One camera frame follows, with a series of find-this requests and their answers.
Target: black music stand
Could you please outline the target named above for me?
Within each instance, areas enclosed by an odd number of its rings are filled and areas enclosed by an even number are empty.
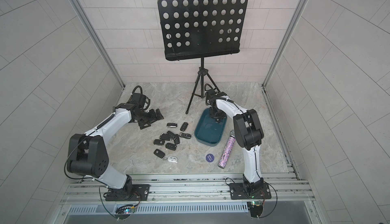
[[[238,53],[248,0],[158,0],[165,58],[200,58],[200,67],[186,114],[194,95],[204,98],[204,58]],[[195,94],[200,80],[200,95]]]

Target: tripod leg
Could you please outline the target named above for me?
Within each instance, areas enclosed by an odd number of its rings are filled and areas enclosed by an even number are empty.
[[[190,102],[188,103],[188,107],[187,107],[186,114],[188,114],[188,111],[189,111],[190,106],[191,106],[191,103],[192,103],[192,99],[194,98],[194,94],[195,94],[195,91],[196,91],[196,87],[198,86],[198,83],[199,83],[199,78],[200,78],[200,74],[198,74],[198,77],[196,78],[195,87],[194,87],[194,90],[193,90],[193,92],[192,92]]]

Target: teal plastic tray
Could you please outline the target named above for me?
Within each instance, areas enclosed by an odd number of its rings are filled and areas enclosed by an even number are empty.
[[[226,118],[216,123],[215,119],[209,117],[209,108],[206,108],[196,126],[195,138],[202,144],[216,146],[221,141],[225,124]]]

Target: marble floor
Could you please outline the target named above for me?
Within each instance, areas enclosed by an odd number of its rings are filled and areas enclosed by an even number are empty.
[[[194,97],[188,114],[185,114],[194,83],[129,83],[119,102],[126,102],[136,85],[140,85],[143,94],[151,99],[149,109],[161,110],[163,120],[154,122],[151,127],[140,130],[138,124],[126,124],[110,140],[107,150],[110,163],[119,172],[126,174],[149,173],[243,173],[244,160],[241,147],[234,144],[224,169],[218,167],[223,149],[233,121],[228,118],[220,143],[214,147],[199,143],[194,137],[194,131],[200,115],[208,106],[205,99]],[[218,83],[221,91],[229,95],[238,105],[246,109],[255,109],[264,131],[261,144],[261,172],[285,173],[287,166],[280,144],[275,135],[268,109],[257,83]],[[173,133],[179,133],[183,122],[188,122],[186,133],[192,134],[191,139],[180,138],[176,151],[165,146],[153,144],[161,133],[166,133],[167,123],[174,122],[178,128],[171,128]],[[168,156],[178,158],[177,163],[170,163],[153,154],[160,149]],[[215,159],[209,163],[207,154],[213,154]]]

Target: tripod stand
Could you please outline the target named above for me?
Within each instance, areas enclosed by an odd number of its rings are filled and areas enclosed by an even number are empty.
[[[188,111],[190,109],[190,106],[191,106],[191,103],[192,103],[192,99],[194,98],[194,95],[199,96],[200,98],[204,98],[205,97],[205,95],[204,95],[204,76],[205,75],[207,75],[207,77],[209,77],[210,81],[215,86],[214,89],[216,89],[218,92],[221,92],[218,89],[217,85],[214,83],[214,80],[212,80],[211,76],[209,75],[209,70],[204,68],[204,58],[203,57],[200,58],[200,67],[199,67],[199,71],[198,71],[198,77],[196,78],[194,90],[192,91],[191,99],[190,99],[190,102],[188,103],[186,114],[188,114]],[[200,79],[200,95],[195,94],[196,87],[198,86],[198,83],[199,83],[199,79]]]

